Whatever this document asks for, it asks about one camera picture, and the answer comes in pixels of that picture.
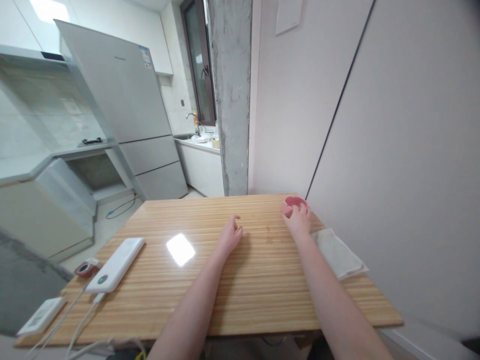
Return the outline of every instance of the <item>hand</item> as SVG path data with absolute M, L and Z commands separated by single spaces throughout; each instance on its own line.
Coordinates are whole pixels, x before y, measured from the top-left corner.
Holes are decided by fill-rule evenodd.
M 304 235 L 310 236 L 310 209 L 304 204 L 300 205 L 300 209 L 296 205 L 292 208 L 293 212 L 290 218 L 283 214 L 281 216 L 293 239 L 297 241 Z
M 244 233 L 243 227 L 237 226 L 236 219 L 240 219 L 240 216 L 231 215 L 230 220 L 223 227 L 223 230 L 218 237 L 218 244 L 216 247 L 221 249 L 227 256 L 237 247 L 240 238 Z

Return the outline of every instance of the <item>refrigerator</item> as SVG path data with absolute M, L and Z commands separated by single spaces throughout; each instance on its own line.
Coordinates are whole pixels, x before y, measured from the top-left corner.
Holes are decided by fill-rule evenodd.
M 135 191 L 144 200 L 188 193 L 150 51 L 55 20 L 60 52 Z

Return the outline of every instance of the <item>wooden table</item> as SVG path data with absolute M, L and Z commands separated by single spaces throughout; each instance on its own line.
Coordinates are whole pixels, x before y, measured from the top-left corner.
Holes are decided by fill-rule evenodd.
M 243 225 L 243 238 L 223 269 L 208 335 L 318 330 L 297 249 L 280 214 L 286 196 L 145 202 L 96 255 L 105 262 L 124 239 L 145 238 L 146 244 L 126 276 L 98 305 L 76 343 L 88 344 L 110 337 L 156 339 L 213 251 L 230 214 L 241 216 L 237 223 Z M 324 228 L 312 214 L 312 232 Z M 166 242 L 178 234 L 184 234 L 195 250 L 193 259 L 182 267 L 166 247 Z M 342 283 L 373 326 L 403 324 L 398 311 L 366 274 Z M 83 285 L 81 279 L 74 278 L 65 287 L 69 303 Z M 50 345 L 69 344 L 94 297 L 88 293 L 80 297 Z M 20 338 L 16 345 L 34 345 L 41 336 Z

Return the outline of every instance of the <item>white power bank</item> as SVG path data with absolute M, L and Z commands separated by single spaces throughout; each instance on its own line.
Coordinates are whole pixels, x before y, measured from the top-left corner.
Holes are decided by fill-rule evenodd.
M 125 239 L 90 281 L 85 291 L 88 293 L 111 293 L 115 290 L 144 243 L 143 237 Z

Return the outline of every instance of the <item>refrigerator label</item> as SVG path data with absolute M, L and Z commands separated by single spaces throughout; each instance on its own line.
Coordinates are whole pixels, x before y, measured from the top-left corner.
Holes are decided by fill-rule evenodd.
M 143 62 L 145 64 L 151 64 L 152 63 L 152 60 L 150 60 L 150 51 L 149 51 L 149 48 L 148 47 L 144 47 L 144 46 L 140 46 L 138 45 L 138 47 L 140 48 L 140 54 L 141 54 L 141 57 L 143 59 Z

